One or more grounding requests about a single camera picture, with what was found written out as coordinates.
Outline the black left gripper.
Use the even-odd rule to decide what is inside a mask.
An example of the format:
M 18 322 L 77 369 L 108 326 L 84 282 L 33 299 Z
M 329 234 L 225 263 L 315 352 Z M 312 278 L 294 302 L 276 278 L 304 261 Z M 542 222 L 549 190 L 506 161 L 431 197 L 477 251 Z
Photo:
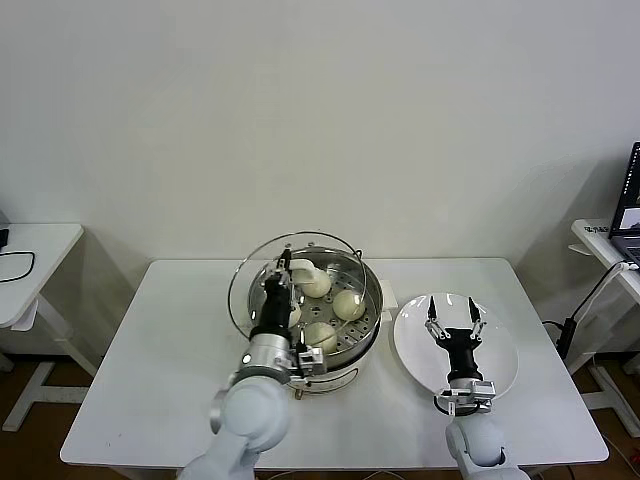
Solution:
M 267 264 L 264 291 L 266 300 L 260 310 L 258 323 L 252 328 L 250 336 L 272 334 L 290 337 L 291 303 L 295 302 L 290 248 L 284 249 L 282 258 L 277 258 Z

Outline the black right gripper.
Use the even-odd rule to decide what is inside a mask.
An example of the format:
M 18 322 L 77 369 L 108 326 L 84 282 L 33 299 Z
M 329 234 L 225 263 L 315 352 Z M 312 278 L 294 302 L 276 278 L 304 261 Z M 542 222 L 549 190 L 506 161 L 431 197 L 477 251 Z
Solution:
M 429 299 L 425 328 L 437 345 L 448 353 L 450 371 L 447 380 L 475 379 L 483 381 L 483 375 L 475 362 L 474 350 L 482 343 L 482 333 L 487 322 L 482 318 L 480 309 L 474 300 L 468 298 L 471 329 L 446 328 L 438 322 L 434 297 Z

